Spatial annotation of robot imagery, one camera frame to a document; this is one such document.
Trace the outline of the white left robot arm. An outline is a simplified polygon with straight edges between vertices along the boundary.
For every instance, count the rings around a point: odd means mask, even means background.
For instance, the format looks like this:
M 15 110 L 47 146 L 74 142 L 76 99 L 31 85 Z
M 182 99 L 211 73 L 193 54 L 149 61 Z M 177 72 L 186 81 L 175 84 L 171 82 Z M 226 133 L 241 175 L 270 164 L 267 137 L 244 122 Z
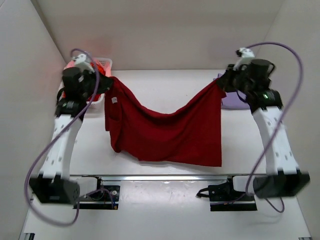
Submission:
M 108 91 L 113 80 L 98 70 L 69 67 L 62 71 L 63 88 L 56 100 L 54 130 L 46 157 L 37 176 L 27 178 L 27 185 L 43 204 L 75 205 L 83 192 L 78 182 L 70 180 L 70 162 L 77 134 L 89 103 L 95 95 Z

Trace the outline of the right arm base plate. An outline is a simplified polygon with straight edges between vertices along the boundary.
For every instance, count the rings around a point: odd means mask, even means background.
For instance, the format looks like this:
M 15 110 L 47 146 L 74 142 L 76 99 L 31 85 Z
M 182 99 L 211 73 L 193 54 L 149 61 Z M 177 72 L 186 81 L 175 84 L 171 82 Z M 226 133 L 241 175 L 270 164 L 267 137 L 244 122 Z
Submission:
M 253 196 L 237 191 L 233 186 L 233 177 L 224 180 L 211 180 L 208 186 L 200 189 L 197 198 L 208 198 L 211 212 L 254 212 L 257 205 Z

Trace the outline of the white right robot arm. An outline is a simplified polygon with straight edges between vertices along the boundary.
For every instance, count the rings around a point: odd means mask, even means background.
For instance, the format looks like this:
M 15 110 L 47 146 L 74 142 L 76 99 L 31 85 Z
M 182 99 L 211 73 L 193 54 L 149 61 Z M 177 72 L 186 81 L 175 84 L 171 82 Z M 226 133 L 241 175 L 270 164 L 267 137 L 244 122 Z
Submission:
M 282 115 L 280 93 L 270 88 L 275 65 L 265 59 L 250 59 L 240 65 L 229 64 L 216 82 L 227 93 L 243 93 L 263 144 L 266 162 L 264 176 L 250 177 L 253 193 L 260 199 L 293 197 L 310 183 L 294 158 Z

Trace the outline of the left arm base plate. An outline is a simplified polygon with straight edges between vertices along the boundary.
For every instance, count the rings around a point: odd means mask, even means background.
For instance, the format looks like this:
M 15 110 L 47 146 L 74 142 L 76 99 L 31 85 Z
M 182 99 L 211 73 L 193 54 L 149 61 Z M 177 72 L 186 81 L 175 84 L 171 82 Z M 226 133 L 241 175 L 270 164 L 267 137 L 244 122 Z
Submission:
M 118 210 L 121 193 L 119 181 L 109 181 L 102 176 L 85 175 L 74 177 L 80 186 L 79 209 Z

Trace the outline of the dark red t shirt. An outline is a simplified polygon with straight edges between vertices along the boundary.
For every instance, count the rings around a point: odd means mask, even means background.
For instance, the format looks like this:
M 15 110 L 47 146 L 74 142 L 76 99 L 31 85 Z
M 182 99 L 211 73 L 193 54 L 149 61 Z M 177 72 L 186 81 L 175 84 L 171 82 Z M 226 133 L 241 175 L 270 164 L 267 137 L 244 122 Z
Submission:
M 160 113 L 143 106 L 118 78 L 105 93 L 105 130 L 116 153 L 140 161 L 222 166 L 221 105 L 226 93 L 212 81 L 185 106 Z

